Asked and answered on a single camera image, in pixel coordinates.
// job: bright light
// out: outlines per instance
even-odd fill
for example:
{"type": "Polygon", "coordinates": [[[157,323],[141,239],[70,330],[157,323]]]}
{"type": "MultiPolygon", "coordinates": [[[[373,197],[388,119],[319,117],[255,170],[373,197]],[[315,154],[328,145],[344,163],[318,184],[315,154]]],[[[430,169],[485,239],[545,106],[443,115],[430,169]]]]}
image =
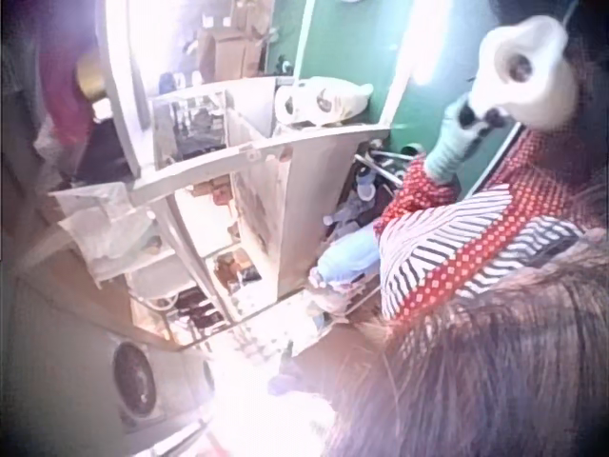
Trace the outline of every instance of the bright light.
{"type": "Polygon", "coordinates": [[[324,437],[311,422],[330,427],[334,411],[319,397],[266,391],[267,373],[243,363],[216,376],[216,405],[211,432],[234,457],[315,457],[324,437]]]}
{"type": "Polygon", "coordinates": [[[452,0],[415,0],[410,14],[406,43],[417,47],[413,52],[413,78],[419,85],[428,84],[438,65],[448,31],[452,0]]]}
{"type": "Polygon", "coordinates": [[[179,12],[168,0],[128,2],[129,41],[147,92],[156,89],[161,74],[169,70],[179,12]]]}

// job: bottle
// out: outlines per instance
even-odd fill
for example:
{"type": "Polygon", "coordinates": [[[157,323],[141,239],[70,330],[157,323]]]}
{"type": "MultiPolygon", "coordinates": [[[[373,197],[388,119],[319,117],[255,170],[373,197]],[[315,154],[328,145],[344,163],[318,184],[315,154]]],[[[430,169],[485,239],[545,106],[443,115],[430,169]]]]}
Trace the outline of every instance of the bottle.
{"type": "Polygon", "coordinates": [[[373,225],[374,222],[330,245],[311,270],[313,286],[336,287],[379,270],[381,255],[373,225]]]}
{"type": "Polygon", "coordinates": [[[340,205],[339,209],[334,214],[324,216],[324,224],[329,227],[338,222],[351,221],[372,207],[374,207],[374,198],[365,202],[356,192],[352,191],[349,193],[346,202],[340,205]]]}

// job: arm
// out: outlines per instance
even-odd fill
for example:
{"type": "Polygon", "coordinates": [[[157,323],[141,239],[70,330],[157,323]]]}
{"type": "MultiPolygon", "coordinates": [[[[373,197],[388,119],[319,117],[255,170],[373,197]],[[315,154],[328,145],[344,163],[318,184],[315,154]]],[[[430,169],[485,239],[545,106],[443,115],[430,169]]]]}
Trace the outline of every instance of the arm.
{"type": "Polygon", "coordinates": [[[424,170],[426,158],[427,156],[420,155],[408,166],[402,189],[375,223],[374,230],[377,236],[381,236],[384,228],[392,220],[406,213],[450,205],[457,200],[461,191],[459,181],[453,179],[447,184],[435,183],[424,170]]]}
{"type": "Polygon", "coordinates": [[[457,169],[476,151],[489,129],[483,121],[476,121],[468,128],[461,126],[459,113],[466,103],[467,94],[446,108],[438,143],[429,154],[417,157],[408,167],[402,190],[375,225],[377,236],[389,222],[407,213],[455,203],[461,190],[457,169]]]}

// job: black and white stripes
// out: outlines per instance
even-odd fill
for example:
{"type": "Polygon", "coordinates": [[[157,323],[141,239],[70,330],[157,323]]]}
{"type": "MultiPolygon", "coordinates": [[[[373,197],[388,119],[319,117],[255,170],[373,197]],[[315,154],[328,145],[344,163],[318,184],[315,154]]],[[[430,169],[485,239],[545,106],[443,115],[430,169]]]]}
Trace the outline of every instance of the black and white stripes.
{"type": "MultiPolygon", "coordinates": [[[[391,319],[398,313],[406,296],[423,283],[429,271],[454,258],[466,243],[481,239],[511,201],[508,185],[501,185],[454,205],[419,210],[392,221],[380,240],[384,317],[391,319]]],[[[581,232],[569,222],[552,217],[532,219],[457,293],[464,297],[481,293],[548,246],[573,236],[579,237],[581,232]]]]}

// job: red cloth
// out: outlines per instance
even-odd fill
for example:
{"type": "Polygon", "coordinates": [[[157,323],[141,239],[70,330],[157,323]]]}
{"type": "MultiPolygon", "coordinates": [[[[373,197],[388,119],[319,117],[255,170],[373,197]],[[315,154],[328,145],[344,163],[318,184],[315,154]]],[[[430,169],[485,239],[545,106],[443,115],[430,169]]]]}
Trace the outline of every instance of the red cloth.
{"type": "Polygon", "coordinates": [[[84,145],[93,109],[74,76],[80,57],[95,46],[95,2],[54,0],[40,29],[40,82],[54,133],[64,146],[84,145]]]}
{"type": "MultiPolygon", "coordinates": [[[[428,272],[422,284],[405,297],[396,319],[404,320],[412,312],[434,307],[452,297],[467,281],[493,260],[537,216],[565,218],[570,198],[585,179],[573,158],[582,157],[583,144],[570,129],[544,134],[525,132],[512,148],[486,189],[509,184],[512,202],[502,216],[491,224],[480,239],[474,239],[457,250],[454,258],[428,272]],[[565,154],[554,149],[561,145],[565,154]],[[541,169],[548,156],[554,154],[556,169],[541,169]],[[566,155],[567,160],[560,160],[566,155]]],[[[449,205],[456,201],[459,190],[455,184],[438,186],[423,170],[424,156],[415,159],[404,177],[403,189],[387,207],[375,230],[380,236],[387,224],[408,212],[449,205]]]]}

